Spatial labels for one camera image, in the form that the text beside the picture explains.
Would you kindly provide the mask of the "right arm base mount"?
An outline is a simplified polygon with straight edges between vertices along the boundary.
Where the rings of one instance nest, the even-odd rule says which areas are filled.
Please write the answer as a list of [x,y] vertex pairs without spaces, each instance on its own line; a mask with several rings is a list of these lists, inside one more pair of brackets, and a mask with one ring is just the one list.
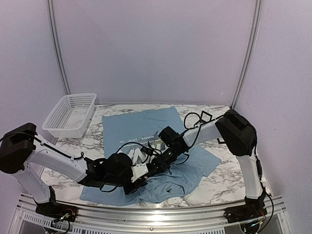
[[247,221],[267,214],[264,197],[258,199],[244,198],[245,204],[228,207],[225,209],[224,217],[228,223]]

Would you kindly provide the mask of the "white perforated plastic basket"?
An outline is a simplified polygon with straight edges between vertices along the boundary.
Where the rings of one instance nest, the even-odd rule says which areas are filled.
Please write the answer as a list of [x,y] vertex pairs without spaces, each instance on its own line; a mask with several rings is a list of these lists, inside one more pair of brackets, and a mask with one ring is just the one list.
[[79,93],[63,96],[42,124],[42,129],[56,138],[81,138],[88,128],[97,95]]

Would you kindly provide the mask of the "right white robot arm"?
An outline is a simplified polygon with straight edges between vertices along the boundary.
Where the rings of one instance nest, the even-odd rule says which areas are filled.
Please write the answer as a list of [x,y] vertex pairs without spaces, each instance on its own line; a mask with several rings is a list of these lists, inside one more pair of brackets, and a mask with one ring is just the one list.
[[239,162],[244,183],[245,201],[242,206],[242,215],[252,218],[260,211],[260,203],[266,196],[262,183],[262,166],[256,155],[257,132],[254,126],[241,114],[233,109],[223,115],[210,119],[199,120],[194,127],[178,133],[170,126],[164,128],[159,138],[165,143],[167,149],[157,154],[152,160],[151,168],[154,173],[160,173],[170,167],[183,153],[205,141],[222,139],[229,151]]

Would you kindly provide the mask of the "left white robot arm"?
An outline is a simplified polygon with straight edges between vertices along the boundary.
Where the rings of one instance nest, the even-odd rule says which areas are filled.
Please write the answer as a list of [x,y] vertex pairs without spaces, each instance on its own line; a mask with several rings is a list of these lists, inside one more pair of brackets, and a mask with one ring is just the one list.
[[1,138],[0,170],[11,174],[51,217],[60,215],[61,205],[52,199],[51,189],[31,167],[32,163],[61,173],[85,187],[100,189],[110,185],[130,186],[135,190],[137,181],[148,173],[145,163],[133,165],[124,153],[97,160],[73,156],[37,134],[34,124],[26,123]]

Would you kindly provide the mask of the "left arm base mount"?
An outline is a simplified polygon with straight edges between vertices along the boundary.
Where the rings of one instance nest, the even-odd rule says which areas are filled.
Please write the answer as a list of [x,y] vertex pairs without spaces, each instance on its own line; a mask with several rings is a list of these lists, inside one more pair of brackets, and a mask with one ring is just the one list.
[[78,208],[76,206],[58,203],[56,201],[56,195],[54,189],[49,186],[50,197],[47,202],[36,203],[36,213],[44,216],[48,216],[54,219],[60,219],[62,216],[69,214],[66,219],[70,222],[74,222],[77,216]]

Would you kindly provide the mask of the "light blue printed t-shirt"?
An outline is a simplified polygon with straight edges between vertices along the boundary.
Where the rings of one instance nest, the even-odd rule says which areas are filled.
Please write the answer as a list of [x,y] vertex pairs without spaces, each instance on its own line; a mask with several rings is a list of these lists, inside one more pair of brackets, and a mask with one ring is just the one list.
[[[142,112],[103,116],[104,155],[109,157],[116,150],[127,154],[133,163],[141,163],[146,156],[140,152],[140,145],[151,144],[161,151],[166,149],[158,134],[170,126],[178,133],[184,131],[182,120],[175,107]],[[126,206],[141,201],[161,203],[172,197],[183,197],[191,193],[202,177],[208,177],[221,160],[209,151],[194,146],[190,157],[178,157],[168,170],[147,180],[148,184],[136,192],[126,195],[122,187],[106,185],[104,191],[84,187],[81,200],[112,206]]]

